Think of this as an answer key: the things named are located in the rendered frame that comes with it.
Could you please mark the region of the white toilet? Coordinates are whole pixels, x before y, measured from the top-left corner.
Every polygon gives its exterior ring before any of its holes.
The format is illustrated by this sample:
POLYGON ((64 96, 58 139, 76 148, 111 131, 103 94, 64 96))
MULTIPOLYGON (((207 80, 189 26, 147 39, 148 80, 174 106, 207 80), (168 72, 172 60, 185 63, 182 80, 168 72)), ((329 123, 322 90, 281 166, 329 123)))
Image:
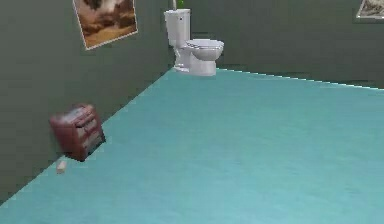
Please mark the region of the white toilet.
POLYGON ((215 39, 192 38, 190 9, 164 12, 168 43, 173 48, 173 68, 180 73, 196 76, 214 76, 216 61, 224 50, 224 42, 215 39))

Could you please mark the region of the dark red small cabinet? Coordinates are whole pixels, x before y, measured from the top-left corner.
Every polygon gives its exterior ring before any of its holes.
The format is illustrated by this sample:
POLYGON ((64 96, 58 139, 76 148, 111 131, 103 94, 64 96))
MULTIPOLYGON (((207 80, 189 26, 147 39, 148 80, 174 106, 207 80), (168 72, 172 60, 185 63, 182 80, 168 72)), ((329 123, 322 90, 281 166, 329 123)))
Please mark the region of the dark red small cabinet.
POLYGON ((106 141, 102 122, 91 104, 77 104, 55 114, 49 124, 63 154, 80 162, 106 141))

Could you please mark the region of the brown framed picture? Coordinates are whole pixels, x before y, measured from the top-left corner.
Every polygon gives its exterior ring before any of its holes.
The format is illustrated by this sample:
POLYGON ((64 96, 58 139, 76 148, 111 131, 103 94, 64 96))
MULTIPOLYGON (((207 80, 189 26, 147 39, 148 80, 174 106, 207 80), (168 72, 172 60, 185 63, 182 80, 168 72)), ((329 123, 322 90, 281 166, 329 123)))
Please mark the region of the brown framed picture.
POLYGON ((138 33, 135 0, 72 0, 86 50, 138 33))

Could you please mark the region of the grey framed picture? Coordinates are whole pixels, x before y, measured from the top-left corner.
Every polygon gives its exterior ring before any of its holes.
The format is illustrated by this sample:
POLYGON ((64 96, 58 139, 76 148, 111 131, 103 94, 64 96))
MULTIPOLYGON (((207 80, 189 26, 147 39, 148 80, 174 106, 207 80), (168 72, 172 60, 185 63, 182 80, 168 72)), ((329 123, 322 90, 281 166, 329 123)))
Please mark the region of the grey framed picture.
POLYGON ((362 0, 356 17, 384 19, 384 0, 362 0))

